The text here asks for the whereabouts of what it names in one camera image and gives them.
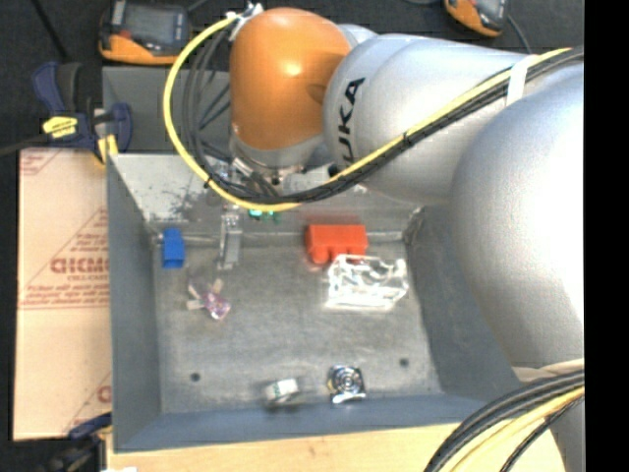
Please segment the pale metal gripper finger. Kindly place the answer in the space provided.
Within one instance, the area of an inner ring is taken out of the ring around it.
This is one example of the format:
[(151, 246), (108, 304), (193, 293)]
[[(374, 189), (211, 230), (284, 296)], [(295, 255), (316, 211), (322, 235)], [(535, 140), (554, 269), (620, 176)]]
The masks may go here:
[(223, 213), (220, 217), (219, 247), (217, 255), (217, 268), (226, 268), (229, 242), (229, 215)]
[(243, 225), (240, 214), (230, 214), (227, 218), (227, 266), (232, 268), (240, 261)]

